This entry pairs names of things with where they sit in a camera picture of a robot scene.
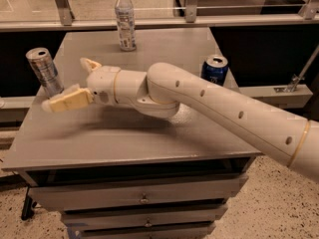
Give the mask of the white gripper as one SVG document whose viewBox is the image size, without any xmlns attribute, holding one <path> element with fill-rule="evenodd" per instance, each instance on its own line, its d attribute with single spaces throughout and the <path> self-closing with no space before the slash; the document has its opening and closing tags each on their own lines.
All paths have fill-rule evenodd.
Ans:
<svg viewBox="0 0 319 239">
<path fill-rule="evenodd" d="M 42 102 L 42 109 L 47 113 L 59 113 L 78 110 L 87 107 L 95 101 L 96 104 L 114 106 L 116 76 L 121 71 L 119 67 L 102 66 L 88 58 L 81 58 L 82 68 L 89 74 L 87 87 L 79 84 L 70 86 L 60 94 Z"/>
</svg>

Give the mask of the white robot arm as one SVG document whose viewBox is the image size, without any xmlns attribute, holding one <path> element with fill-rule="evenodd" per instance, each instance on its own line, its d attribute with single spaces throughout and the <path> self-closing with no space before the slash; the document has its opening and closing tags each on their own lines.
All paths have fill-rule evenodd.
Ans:
<svg viewBox="0 0 319 239">
<path fill-rule="evenodd" d="M 174 116 L 181 104 L 200 112 L 262 153 L 319 182 L 319 122 L 292 114 L 210 83 L 168 63 L 145 72 L 81 60 L 87 85 L 73 85 L 42 102 L 48 113 L 81 109 L 90 103 L 132 107 L 155 118 Z"/>
</svg>

